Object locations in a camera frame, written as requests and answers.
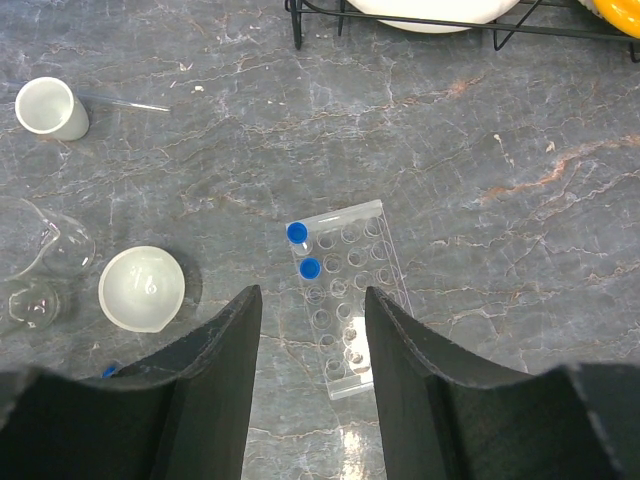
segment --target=small white bowl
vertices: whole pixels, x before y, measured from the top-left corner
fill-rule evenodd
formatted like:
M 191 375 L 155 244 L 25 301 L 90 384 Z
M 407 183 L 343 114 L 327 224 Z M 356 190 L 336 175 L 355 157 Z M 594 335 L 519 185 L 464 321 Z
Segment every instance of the small white bowl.
M 176 316 L 184 299 L 178 262 L 156 247 L 134 247 L 107 264 L 98 285 L 109 320 L 132 332 L 157 333 Z

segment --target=ceramic cup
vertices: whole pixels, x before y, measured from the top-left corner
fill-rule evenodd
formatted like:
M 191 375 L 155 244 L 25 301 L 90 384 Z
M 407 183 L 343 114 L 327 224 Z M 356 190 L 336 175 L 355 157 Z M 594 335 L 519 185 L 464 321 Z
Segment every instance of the ceramic cup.
M 36 78 L 20 89 L 16 116 L 30 132 L 57 140 L 78 140 L 89 130 L 80 100 L 66 83 L 52 77 Z

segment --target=black wire rack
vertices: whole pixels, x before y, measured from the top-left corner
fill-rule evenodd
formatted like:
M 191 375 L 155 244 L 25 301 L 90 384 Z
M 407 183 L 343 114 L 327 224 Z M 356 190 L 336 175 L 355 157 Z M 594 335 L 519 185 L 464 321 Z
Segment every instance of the black wire rack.
M 518 5 L 524 5 L 526 11 L 516 23 L 500 23 L 499 19 L 491 23 L 465 23 L 450 22 L 444 20 L 418 19 L 408 17 L 393 17 L 388 15 L 369 15 L 357 10 L 347 10 L 347 0 L 338 0 L 339 5 L 335 10 L 318 7 L 310 0 L 285 0 L 284 8 L 291 14 L 291 24 L 293 26 L 293 42 L 296 49 L 302 48 L 302 15 L 315 13 L 329 15 L 338 18 L 338 36 L 342 35 L 345 18 L 364 18 L 372 20 L 383 20 L 393 22 L 423 23 L 428 25 L 438 25 L 444 27 L 465 27 L 480 30 L 489 30 L 493 34 L 493 48 L 499 51 L 504 47 L 515 33 L 529 33 L 534 35 L 551 35 L 556 37 L 585 38 L 590 40 L 607 40 L 628 44 L 629 55 L 633 63 L 640 63 L 640 57 L 636 55 L 636 42 L 640 40 L 618 32 L 604 22 L 591 22 L 589 27 L 584 29 L 562 28 L 562 27 L 542 27 L 525 25 L 525 22 L 538 8 L 573 8 L 571 4 L 549 1 L 549 0 L 520 0 Z M 499 39 L 499 32 L 506 32 L 506 35 Z

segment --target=cup rim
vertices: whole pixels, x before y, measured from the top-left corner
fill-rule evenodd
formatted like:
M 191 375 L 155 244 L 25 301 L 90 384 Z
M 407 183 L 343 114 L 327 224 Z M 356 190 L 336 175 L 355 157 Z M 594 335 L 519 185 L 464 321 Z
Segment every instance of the cup rim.
M 71 105 L 71 108 L 69 108 L 69 111 L 65 114 L 64 117 L 62 117 L 62 119 L 60 120 L 60 123 L 58 123 L 55 127 L 50 128 L 48 130 L 38 130 L 37 128 L 33 128 L 31 125 L 29 125 L 25 121 L 25 119 L 22 117 L 22 114 L 20 113 L 20 103 L 21 103 L 22 97 L 24 97 L 29 90 L 31 90 L 34 86 L 37 86 L 38 84 L 45 83 L 45 82 L 55 83 L 58 86 L 62 87 L 62 89 L 67 93 L 67 96 L 69 97 L 69 103 Z M 50 133 L 57 132 L 69 121 L 69 119 L 71 118 L 71 114 L 73 113 L 74 103 L 75 103 L 75 99 L 73 96 L 73 92 L 69 88 L 69 85 L 67 85 L 65 82 L 63 82 L 59 78 L 55 78 L 55 77 L 34 78 L 33 80 L 30 80 L 27 83 L 25 83 L 20 89 L 20 91 L 18 92 L 18 95 L 16 96 L 16 104 L 15 104 L 16 117 L 18 117 L 18 121 L 20 122 L 20 124 L 30 132 L 36 133 L 38 135 L 47 135 Z
M 176 302 L 176 305 L 174 305 L 174 308 L 171 310 L 171 313 L 168 314 L 166 318 L 163 319 L 162 322 L 159 322 L 158 325 L 154 327 L 136 327 L 123 322 L 111 312 L 111 310 L 109 309 L 109 305 L 107 304 L 107 301 L 104 298 L 104 284 L 107 280 L 107 276 L 111 268 L 116 263 L 118 263 L 123 257 L 128 256 L 132 253 L 140 252 L 140 251 L 156 252 L 162 256 L 166 256 L 165 258 L 169 262 L 173 263 L 174 266 L 177 267 L 178 271 L 180 271 L 180 273 L 182 274 L 180 276 L 180 280 L 181 280 L 180 285 L 178 286 L 179 295 L 177 299 L 179 300 Z M 105 316 L 118 327 L 123 328 L 125 330 L 129 330 L 130 332 L 158 333 L 162 329 L 164 329 L 164 327 L 166 327 L 169 324 L 169 322 L 171 322 L 171 320 L 173 320 L 175 316 L 178 314 L 178 312 L 180 311 L 180 308 L 182 307 L 182 303 L 184 302 L 185 290 L 186 290 L 186 285 L 185 285 L 184 272 L 182 271 L 182 267 L 180 267 L 180 264 L 173 257 L 173 255 L 171 255 L 169 252 L 167 252 L 162 248 L 154 247 L 151 245 L 141 245 L 138 247 L 132 247 L 132 248 L 123 250 L 122 252 L 118 253 L 115 257 L 113 257 L 109 261 L 107 266 L 102 271 L 102 274 L 100 275 L 100 281 L 98 282 L 98 302 L 100 303 L 100 308 L 102 309 L 102 312 L 105 314 Z

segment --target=yellow bowl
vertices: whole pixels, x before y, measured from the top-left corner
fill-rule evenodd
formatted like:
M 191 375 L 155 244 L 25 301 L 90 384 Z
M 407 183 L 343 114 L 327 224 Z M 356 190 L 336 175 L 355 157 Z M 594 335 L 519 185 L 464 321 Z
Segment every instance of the yellow bowl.
M 611 25 L 640 38 L 640 0 L 593 0 L 593 3 Z

